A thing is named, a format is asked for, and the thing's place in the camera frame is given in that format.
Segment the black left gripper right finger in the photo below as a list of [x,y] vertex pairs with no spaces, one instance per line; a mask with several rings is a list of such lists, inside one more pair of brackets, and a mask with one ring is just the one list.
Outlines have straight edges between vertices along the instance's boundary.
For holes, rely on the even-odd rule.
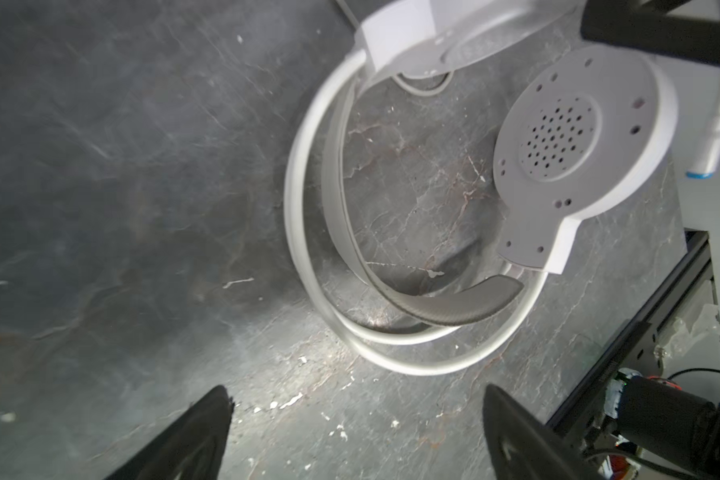
[[599,479],[597,470],[497,385],[483,400],[483,427],[498,479]]

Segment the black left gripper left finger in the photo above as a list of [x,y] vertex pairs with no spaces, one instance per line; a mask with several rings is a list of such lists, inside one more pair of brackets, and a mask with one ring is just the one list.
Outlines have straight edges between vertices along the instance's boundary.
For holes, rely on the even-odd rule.
[[216,479],[225,454],[234,401],[218,385],[195,402],[110,479]]

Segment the white headphones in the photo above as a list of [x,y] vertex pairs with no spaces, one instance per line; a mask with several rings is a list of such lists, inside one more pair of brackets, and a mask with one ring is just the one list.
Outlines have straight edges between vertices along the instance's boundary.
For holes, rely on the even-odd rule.
[[[649,56],[602,41],[565,55],[513,104],[496,141],[495,187],[509,210],[496,275],[450,295],[413,296],[364,259],[344,192],[343,148],[355,100],[400,75],[446,76],[535,34],[568,1],[395,1],[355,30],[354,46],[311,102],[291,147],[284,189],[292,261],[314,307],[345,345],[389,371],[454,373],[498,350],[522,325],[550,275],[565,270],[580,224],[617,206],[658,168],[678,121],[671,79]],[[365,284],[425,324],[384,333],[346,318],[313,269],[304,222],[310,151],[330,123],[321,169],[324,218],[336,250]]]

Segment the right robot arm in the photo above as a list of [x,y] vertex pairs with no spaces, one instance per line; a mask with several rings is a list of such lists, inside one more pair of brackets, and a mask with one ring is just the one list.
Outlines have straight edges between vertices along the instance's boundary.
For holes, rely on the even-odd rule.
[[589,42],[720,68],[720,20],[674,15],[683,1],[590,0],[581,37]]

